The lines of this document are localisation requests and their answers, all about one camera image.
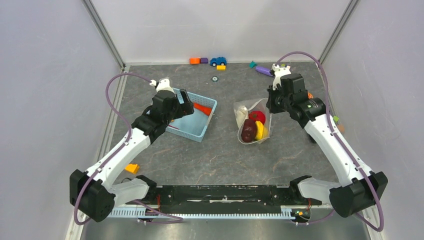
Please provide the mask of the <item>orange toy carrot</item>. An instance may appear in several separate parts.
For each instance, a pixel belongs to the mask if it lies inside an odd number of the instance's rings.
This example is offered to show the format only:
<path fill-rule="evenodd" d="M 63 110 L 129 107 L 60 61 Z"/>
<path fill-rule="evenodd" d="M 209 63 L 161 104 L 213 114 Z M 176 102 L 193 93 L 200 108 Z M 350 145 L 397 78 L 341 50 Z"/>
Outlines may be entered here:
<path fill-rule="evenodd" d="M 207 116 L 210 116 L 210 115 L 211 115 L 212 108 L 207 107 L 207 106 L 204 106 L 204 105 L 201 105 L 201 104 L 199 104 L 199 103 L 194 103 L 193 105 L 194 105 L 194 108 L 195 108 L 195 109 L 197 109 L 197 110 L 201 111 L 201 112 L 202 112 L 202 113 L 204 113 L 205 115 L 207 115 Z"/>

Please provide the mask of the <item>clear polka dot zip bag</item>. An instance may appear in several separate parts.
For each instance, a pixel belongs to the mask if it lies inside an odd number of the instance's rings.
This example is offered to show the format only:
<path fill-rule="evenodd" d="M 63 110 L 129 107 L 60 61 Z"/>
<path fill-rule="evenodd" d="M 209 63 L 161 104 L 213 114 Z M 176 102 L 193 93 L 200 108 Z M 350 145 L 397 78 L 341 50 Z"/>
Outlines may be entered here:
<path fill-rule="evenodd" d="M 250 99 L 233 104 L 240 143 L 260 144 L 270 137 L 272 116 L 266 106 L 267 100 Z"/>

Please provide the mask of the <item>red toy tomato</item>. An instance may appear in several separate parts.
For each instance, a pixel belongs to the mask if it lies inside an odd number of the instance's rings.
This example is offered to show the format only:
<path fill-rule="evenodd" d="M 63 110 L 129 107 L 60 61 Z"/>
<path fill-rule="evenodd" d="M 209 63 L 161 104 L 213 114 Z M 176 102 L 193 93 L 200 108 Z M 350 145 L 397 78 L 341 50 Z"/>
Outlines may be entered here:
<path fill-rule="evenodd" d="M 265 116 L 265 114 L 262 112 L 262 111 L 259 111 L 259 110 L 255 110 L 255 111 L 251 111 L 249 114 L 248 114 L 248 118 L 250 119 L 250 120 L 253 120 L 253 121 L 259 121 L 259 122 L 261 122 L 263 125 L 265 124 L 265 122 L 266 122 L 266 116 Z"/>

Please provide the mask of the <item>yellow toy pear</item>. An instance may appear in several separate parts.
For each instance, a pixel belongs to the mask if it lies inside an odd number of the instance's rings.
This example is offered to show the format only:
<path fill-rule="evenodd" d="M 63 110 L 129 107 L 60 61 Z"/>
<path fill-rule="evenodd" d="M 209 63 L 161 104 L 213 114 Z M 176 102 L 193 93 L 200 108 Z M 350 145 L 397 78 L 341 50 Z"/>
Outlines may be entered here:
<path fill-rule="evenodd" d="M 267 138 L 269 136 L 269 131 L 266 128 L 266 126 L 259 120 L 257 120 L 255 122 L 257 131 L 256 131 L 256 136 L 255 136 L 255 140 L 260 141 L 263 140 L 265 138 Z"/>

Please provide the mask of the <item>dark red toy fruit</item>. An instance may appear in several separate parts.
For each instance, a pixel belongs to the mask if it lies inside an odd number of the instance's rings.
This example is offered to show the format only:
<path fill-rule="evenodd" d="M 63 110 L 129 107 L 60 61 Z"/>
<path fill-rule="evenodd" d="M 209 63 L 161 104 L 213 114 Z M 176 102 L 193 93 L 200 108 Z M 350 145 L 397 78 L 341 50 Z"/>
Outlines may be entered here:
<path fill-rule="evenodd" d="M 254 120 L 246 119 L 241 129 L 241 140 L 244 143 L 250 143 L 255 140 L 257 127 Z"/>

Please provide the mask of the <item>white toy radish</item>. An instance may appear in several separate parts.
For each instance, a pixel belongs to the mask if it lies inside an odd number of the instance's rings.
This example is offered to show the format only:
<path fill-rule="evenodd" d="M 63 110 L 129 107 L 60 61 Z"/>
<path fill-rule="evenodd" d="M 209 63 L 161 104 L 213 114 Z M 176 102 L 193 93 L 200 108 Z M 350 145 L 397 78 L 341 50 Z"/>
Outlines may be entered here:
<path fill-rule="evenodd" d="M 248 109 L 244 105 L 241 105 L 234 110 L 234 114 L 237 127 L 240 129 L 243 126 L 245 120 L 248 119 Z"/>

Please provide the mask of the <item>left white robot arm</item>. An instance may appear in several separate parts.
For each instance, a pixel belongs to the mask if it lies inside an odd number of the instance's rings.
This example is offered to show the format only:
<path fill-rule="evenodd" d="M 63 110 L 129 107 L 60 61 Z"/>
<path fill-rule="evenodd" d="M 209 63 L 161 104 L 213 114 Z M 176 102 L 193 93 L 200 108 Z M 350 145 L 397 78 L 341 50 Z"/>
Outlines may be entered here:
<path fill-rule="evenodd" d="M 69 201 L 74 206 L 74 221 L 83 212 L 88 221 L 103 221 L 114 207 L 134 200 L 153 203 L 157 190 L 143 179 L 115 184 L 124 168 L 143 150 L 161 136 L 171 121 L 194 113 L 194 103 L 185 89 L 158 90 L 152 104 L 131 124 L 127 134 L 101 160 L 85 171 L 76 169 L 69 177 Z"/>

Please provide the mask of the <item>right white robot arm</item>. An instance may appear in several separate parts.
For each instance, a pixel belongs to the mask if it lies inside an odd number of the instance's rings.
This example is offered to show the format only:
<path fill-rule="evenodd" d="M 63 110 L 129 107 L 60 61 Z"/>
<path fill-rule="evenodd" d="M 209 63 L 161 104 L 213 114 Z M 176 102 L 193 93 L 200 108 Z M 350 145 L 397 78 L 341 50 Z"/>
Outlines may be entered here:
<path fill-rule="evenodd" d="M 376 204 L 373 193 L 380 199 L 388 178 L 374 172 L 354 152 L 338 132 L 325 103 L 317 97 L 309 98 L 304 78 L 290 73 L 274 78 L 268 87 L 267 108 L 272 114 L 289 113 L 314 140 L 334 169 L 337 182 L 317 180 L 311 176 L 299 177 L 289 189 L 289 199 L 302 204 L 308 198 L 329 203 L 335 212 L 347 218 Z"/>

